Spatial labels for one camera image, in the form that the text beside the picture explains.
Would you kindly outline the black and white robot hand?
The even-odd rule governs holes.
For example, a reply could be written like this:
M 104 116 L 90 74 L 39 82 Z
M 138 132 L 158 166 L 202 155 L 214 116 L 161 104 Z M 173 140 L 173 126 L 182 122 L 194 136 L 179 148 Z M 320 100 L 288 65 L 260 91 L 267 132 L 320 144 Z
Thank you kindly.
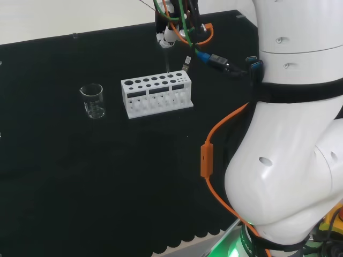
M 158 43 L 163 48 L 183 42 L 199 51 L 200 38 L 207 28 L 200 21 L 197 1 L 154 1 L 155 28 Z

